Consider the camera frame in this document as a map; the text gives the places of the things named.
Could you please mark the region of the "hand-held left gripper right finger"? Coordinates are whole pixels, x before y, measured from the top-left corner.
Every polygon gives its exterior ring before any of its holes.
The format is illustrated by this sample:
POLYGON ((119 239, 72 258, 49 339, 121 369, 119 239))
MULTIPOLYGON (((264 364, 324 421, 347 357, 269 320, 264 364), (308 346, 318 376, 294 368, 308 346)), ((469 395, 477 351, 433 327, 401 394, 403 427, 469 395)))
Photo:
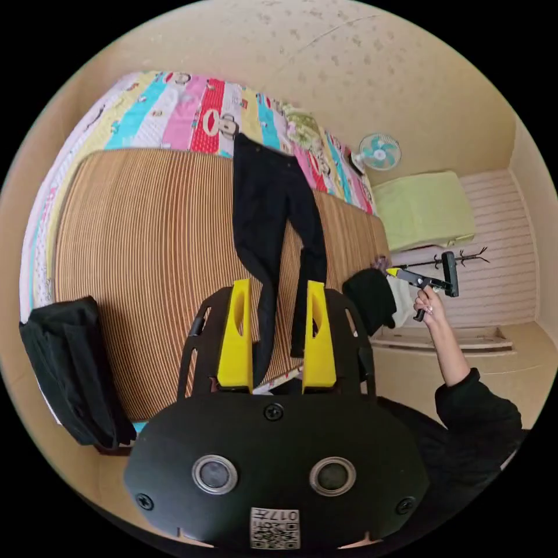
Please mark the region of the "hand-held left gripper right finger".
POLYGON ((305 348, 302 389, 330 390, 337 381, 325 287, 322 282, 307 284, 305 348))

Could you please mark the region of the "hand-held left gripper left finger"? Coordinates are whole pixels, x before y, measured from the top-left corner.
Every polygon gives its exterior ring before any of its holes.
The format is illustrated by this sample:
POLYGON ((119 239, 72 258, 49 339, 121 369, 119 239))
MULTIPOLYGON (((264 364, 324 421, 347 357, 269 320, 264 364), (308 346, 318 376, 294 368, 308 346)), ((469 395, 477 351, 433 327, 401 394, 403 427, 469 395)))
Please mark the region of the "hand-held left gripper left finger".
POLYGON ((236 280, 224 324, 217 381, 223 389, 252 389, 252 328, 250 279, 236 280))

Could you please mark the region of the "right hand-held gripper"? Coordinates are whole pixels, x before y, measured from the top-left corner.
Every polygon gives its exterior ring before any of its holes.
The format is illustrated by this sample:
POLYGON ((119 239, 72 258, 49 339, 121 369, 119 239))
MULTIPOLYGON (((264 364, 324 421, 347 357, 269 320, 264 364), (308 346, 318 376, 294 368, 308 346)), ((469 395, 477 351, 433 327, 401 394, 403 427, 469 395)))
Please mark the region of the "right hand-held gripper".
POLYGON ((436 293, 443 293, 444 295, 452 296, 452 283, 446 280, 427 277, 418 273, 411 272, 407 269, 399 267, 390 267, 386 269, 389 276, 397 277, 409 285, 424 290, 430 287, 436 293))

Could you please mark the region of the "person's right hand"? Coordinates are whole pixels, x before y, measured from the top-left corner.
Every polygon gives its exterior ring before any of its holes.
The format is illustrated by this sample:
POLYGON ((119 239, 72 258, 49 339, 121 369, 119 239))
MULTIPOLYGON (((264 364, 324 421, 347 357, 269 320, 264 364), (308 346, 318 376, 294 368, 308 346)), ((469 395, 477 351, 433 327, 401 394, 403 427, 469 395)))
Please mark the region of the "person's right hand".
POLYGON ((426 286, 417 292, 414 310, 424 313, 423 322, 429 329, 447 325, 445 308, 432 286, 426 286))

